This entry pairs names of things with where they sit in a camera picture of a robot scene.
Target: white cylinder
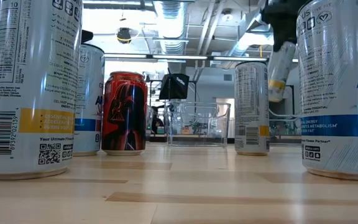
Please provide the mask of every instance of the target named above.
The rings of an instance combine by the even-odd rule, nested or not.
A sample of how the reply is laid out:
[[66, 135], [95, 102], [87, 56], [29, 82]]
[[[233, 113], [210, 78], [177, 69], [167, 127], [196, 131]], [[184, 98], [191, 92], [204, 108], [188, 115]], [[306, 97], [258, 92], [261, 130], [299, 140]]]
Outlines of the white cylinder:
[[0, 0], [0, 179], [66, 170], [73, 154], [81, 0]]
[[236, 66], [236, 151], [263, 156], [269, 152], [269, 99], [267, 67], [263, 62]]
[[280, 102], [283, 100], [285, 84], [290, 73], [292, 59], [295, 54], [296, 45], [284, 42], [278, 52], [272, 51], [268, 63], [268, 100]]
[[100, 150], [103, 81], [103, 50], [82, 44], [76, 96], [74, 156], [92, 156]]
[[303, 165], [358, 180], [358, 1], [310, 1], [297, 27]]

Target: blue label stripe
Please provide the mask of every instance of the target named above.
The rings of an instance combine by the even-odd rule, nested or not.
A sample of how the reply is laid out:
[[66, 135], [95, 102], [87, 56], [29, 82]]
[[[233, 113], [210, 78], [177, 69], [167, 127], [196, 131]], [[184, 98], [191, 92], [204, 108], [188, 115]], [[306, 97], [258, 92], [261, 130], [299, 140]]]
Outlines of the blue label stripe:
[[303, 136], [358, 137], [358, 114], [301, 118]]
[[96, 119], [75, 119], [75, 131], [96, 131]]

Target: yellow label stripe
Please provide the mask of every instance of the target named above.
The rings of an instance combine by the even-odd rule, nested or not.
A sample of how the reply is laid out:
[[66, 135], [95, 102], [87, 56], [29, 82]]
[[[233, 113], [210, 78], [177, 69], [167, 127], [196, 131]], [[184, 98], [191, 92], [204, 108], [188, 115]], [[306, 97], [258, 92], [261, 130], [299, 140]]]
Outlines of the yellow label stripe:
[[74, 133], [75, 114], [57, 110], [22, 108], [20, 133]]
[[259, 126], [259, 135], [260, 136], [270, 136], [268, 126]]
[[269, 89], [278, 88], [279, 90], [284, 90], [285, 89], [285, 82], [278, 81], [278, 80], [269, 80], [268, 81], [268, 88]]

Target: can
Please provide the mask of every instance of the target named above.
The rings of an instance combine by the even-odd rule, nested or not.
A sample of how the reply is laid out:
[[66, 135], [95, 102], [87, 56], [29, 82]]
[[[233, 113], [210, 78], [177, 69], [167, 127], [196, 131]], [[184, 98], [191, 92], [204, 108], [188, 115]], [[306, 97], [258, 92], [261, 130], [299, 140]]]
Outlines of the can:
[[67, 169], [81, 12], [81, 0], [0, 0], [0, 179]]
[[265, 156], [270, 143], [266, 64], [238, 64], [234, 88], [236, 151], [240, 155]]
[[104, 82], [104, 51], [82, 44], [76, 95], [74, 156], [94, 156], [100, 150]]
[[296, 45], [291, 42], [284, 42], [278, 52], [272, 51], [268, 63], [268, 100], [280, 102], [283, 100], [285, 84], [292, 65]]
[[147, 85], [142, 75], [113, 72], [104, 94], [102, 150], [114, 156], [142, 153], [146, 145]]
[[297, 29], [303, 165], [358, 180], [358, 1], [309, 1]]

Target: table surface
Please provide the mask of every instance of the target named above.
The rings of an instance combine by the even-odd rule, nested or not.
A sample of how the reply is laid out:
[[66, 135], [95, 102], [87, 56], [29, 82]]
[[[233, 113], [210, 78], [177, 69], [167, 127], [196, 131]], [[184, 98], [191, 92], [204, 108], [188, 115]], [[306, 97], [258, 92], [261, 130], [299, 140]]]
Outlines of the table surface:
[[0, 181], [0, 224], [358, 224], [358, 181], [307, 173], [299, 147], [233, 146], [75, 157], [55, 177]]

